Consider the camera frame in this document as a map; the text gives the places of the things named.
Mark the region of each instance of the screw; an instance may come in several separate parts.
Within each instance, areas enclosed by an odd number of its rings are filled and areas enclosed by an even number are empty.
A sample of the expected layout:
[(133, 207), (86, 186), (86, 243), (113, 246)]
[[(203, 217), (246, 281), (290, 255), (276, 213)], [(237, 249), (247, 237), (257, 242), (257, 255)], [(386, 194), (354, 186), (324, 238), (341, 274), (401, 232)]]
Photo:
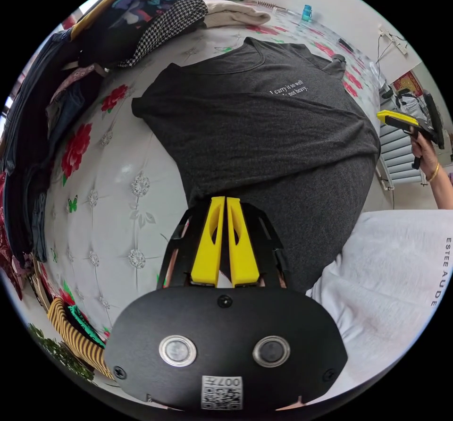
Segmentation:
[(217, 299), (217, 304), (221, 308), (229, 308), (233, 304), (233, 299), (230, 296), (228, 296), (228, 295), (221, 295)]
[(335, 369), (328, 369), (326, 372), (324, 372), (324, 375), (322, 376), (322, 379), (325, 382), (330, 382), (330, 381), (333, 380), (335, 375), (336, 375)]
[(124, 380), (127, 376), (126, 371), (119, 366), (113, 368), (113, 373), (115, 374), (115, 377), (120, 380)]

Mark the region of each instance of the gold bracelet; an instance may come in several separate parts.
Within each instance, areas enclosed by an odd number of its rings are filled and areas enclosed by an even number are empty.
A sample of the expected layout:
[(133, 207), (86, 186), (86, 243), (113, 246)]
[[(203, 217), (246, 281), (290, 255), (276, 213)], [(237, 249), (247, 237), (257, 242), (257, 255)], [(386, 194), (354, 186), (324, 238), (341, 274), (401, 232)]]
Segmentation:
[(434, 170), (433, 175), (427, 180), (428, 183), (432, 182), (439, 172), (440, 164), (437, 162), (436, 169)]

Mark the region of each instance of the dark gray t-shirt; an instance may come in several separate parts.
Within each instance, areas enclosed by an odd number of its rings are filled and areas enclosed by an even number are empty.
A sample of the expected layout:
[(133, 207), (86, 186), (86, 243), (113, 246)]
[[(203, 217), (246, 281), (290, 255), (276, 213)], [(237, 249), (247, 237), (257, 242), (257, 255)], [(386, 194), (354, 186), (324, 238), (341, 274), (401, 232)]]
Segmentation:
[(344, 69), (341, 55), (328, 61), (303, 44), (246, 38), (221, 56), (170, 64), (132, 101), (176, 161), (189, 205), (237, 195), (268, 214), (290, 265), (311, 268), (300, 290), (349, 237), (380, 150), (373, 125), (344, 90)]

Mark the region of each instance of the floral bedsheet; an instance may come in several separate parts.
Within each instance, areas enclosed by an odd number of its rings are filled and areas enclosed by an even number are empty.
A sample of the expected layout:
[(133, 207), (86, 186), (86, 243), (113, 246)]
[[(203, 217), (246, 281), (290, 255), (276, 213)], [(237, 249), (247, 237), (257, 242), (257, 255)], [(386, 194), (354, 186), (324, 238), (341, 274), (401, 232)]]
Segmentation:
[(248, 36), (304, 43), (327, 59), (343, 54), (345, 89), (379, 127), (372, 62), (328, 29), (299, 25), (290, 15), (273, 14), (263, 26), (199, 29), (170, 40), (134, 68), (115, 71), (57, 152), (45, 213), (49, 260), (42, 266), (50, 291), (77, 304), (105, 340), (121, 311), (155, 290), (168, 239), (187, 208), (175, 162), (133, 116), (131, 100), (170, 63), (212, 58)]

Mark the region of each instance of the qr code sticker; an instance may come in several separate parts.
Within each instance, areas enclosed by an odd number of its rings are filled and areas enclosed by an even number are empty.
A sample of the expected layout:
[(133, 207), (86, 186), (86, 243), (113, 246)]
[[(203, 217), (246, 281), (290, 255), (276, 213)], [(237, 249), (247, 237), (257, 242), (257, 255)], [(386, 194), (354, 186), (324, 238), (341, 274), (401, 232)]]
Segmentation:
[(204, 410), (241, 410), (242, 377), (203, 375), (201, 408)]

